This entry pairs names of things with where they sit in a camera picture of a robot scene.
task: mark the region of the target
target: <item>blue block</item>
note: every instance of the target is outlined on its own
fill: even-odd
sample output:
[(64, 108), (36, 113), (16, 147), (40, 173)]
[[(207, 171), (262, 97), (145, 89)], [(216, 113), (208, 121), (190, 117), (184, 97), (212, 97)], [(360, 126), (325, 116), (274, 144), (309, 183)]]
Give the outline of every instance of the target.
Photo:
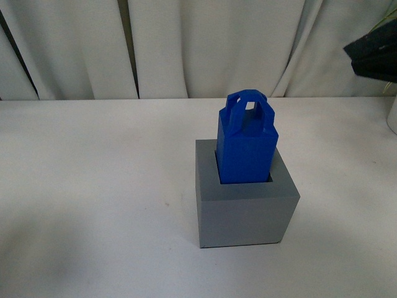
[[(254, 108), (246, 110), (249, 102), (255, 102)], [(216, 161), (221, 183), (267, 182), (278, 139), (266, 96), (258, 90), (230, 94), (219, 111)]]

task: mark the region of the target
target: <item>blue padlock-shaped block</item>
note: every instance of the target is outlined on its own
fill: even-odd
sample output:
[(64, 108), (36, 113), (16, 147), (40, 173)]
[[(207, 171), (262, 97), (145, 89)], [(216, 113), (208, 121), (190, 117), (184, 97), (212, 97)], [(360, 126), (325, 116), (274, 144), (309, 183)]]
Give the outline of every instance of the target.
[[(246, 110), (249, 102), (255, 102), (254, 108)], [(278, 139), (266, 96), (258, 90), (230, 94), (219, 111), (216, 160), (221, 183), (269, 181)]]

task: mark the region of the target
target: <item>gray box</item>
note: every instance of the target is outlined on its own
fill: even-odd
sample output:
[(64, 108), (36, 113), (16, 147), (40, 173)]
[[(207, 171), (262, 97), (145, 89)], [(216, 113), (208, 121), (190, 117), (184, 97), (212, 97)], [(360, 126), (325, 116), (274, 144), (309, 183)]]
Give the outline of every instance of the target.
[(221, 184), (216, 140), (196, 140), (200, 247), (278, 243), (300, 195), (276, 149), (271, 182)]

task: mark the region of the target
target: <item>white table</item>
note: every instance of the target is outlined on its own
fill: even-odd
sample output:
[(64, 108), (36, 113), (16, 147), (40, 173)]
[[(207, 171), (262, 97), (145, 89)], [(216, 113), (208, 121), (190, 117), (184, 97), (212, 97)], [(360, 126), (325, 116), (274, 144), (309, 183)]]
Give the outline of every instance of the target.
[(0, 297), (397, 297), (393, 99), (270, 99), (301, 194), (281, 244), (200, 249), (224, 99), (0, 102)]

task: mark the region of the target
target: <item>curtain fold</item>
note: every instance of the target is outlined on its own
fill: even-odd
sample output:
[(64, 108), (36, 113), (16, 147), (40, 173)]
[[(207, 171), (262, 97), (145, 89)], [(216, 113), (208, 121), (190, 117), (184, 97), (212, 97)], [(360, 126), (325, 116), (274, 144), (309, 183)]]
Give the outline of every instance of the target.
[[(136, 99), (137, 87), (142, 99), (241, 89), (310, 97), (397, 92), (382, 94), (384, 82), (357, 77), (343, 51), (394, 4), (0, 0), (0, 9), (40, 99)], [(1, 34), (0, 45), (0, 97), (37, 99)]]
[(0, 98), (3, 100), (38, 99), (2, 28), (0, 28), (0, 49)]
[(356, 76), (343, 47), (369, 32), (386, 14), (390, 0), (324, 0), (291, 73), (276, 96), (381, 96), (386, 82)]
[(1, 0), (40, 99), (137, 98), (117, 0)]

